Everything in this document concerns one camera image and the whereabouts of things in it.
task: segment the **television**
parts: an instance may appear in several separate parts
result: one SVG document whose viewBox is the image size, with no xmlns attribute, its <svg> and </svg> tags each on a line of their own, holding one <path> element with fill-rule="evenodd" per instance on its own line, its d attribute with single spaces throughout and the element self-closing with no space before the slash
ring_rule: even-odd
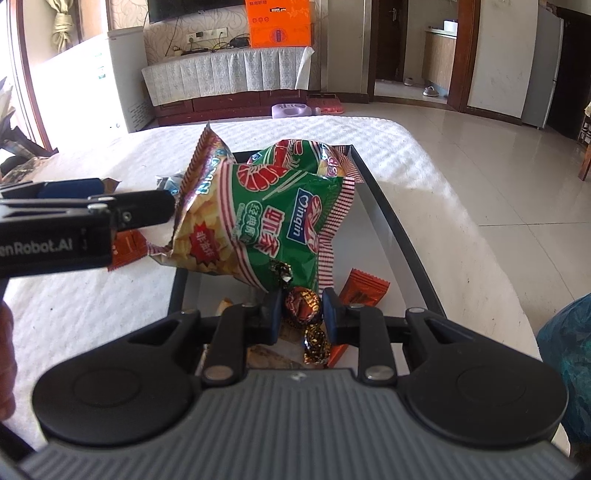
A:
<svg viewBox="0 0 591 480">
<path fill-rule="evenodd" d="M 148 0 L 150 23 L 215 8 L 244 5 L 245 0 Z"/>
</svg>

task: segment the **white tablecloth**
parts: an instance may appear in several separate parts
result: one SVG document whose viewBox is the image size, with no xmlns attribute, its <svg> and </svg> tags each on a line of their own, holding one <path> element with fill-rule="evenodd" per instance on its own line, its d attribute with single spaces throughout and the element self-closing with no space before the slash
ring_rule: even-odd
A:
<svg viewBox="0 0 591 480">
<path fill-rule="evenodd" d="M 186 167 L 202 129 L 157 128 L 104 147 L 57 154 L 35 180 L 111 177 L 122 181 L 121 191 L 153 189 L 156 175 Z M 493 252 L 447 180 L 401 125 L 313 116 L 228 122 L 213 129 L 234 151 L 261 149 L 283 138 L 353 144 L 411 239 L 447 316 L 540 357 L 528 319 Z M 145 234 L 165 245 L 171 224 L 151 227 Z M 144 258 L 111 273 L 90 270 L 11 280 L 5 300 L 14 312 L 19 373 L 10 428 L 35 447 L 42 445 L 30 406 L 37 378 L 52 365 L 165 316 L 173 277 L 173 268 Z M 568 449 L 564 430 L 558 433 L 560 445 Z"/>
<path fill-rule="evenodd" d="M 308 89 L 310 47 L 233 48 L 173 57 L 142 69 L 154 106 L 210 95 Z"/>
</svg>

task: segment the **blue cloth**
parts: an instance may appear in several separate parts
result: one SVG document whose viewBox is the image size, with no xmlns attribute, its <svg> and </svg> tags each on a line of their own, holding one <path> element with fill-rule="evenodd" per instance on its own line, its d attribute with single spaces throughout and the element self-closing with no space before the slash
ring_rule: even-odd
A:
<svg viewBox="0 0 591 480">
<path fill-rule="evenodd" d="M 554 315 L 536 340 L 544 362 L 560 373 L 569 389 L 562 421 L 569 440 L 591 443 L 591 294 Z"/>
</svg>

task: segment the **slipper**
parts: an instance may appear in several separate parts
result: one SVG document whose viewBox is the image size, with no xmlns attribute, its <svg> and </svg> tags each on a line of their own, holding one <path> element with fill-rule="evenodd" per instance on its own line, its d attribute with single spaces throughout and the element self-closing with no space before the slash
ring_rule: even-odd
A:
<svg viewBox="0 0 591 480">
<path fill-rule="evenodd" d="M 425 97 L 438 97 L 439 94 L 437 93 L 437 91 L 435 90 L 435 88 L 431 87 L 427 87 L 425 88 L 425 91 L 423 92 L 423 95 Z"/>
</svg>

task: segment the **metal screw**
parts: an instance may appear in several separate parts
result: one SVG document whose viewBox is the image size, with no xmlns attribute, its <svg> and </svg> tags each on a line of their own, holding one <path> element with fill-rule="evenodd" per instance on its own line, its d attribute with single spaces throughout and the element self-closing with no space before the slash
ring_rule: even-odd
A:
<svg viewBox="0 0 591 480">
<path fill-rule="evenodd" d="M 109 206 L 106 203 L 90 203 L 86 208 L 88 208 L 91 213 L 99 213 L 108 210 Z"/>
<path fill-rule="evenodd" d="M 226 365 L 212 365 L 211 367 L 207 367 L 205 372 L 203 372 L 203 376 L 208 380 L 221 382 L 223 380 L 227 380 L 234 374 L 234 370 Z"/>
<path fill-rule="evenodd" d="M 393 376 L 394 370 L 387 365 L 374 365 L 365 371 L 365 378 L 368 380 L 390 380 Z"/>
</svg>

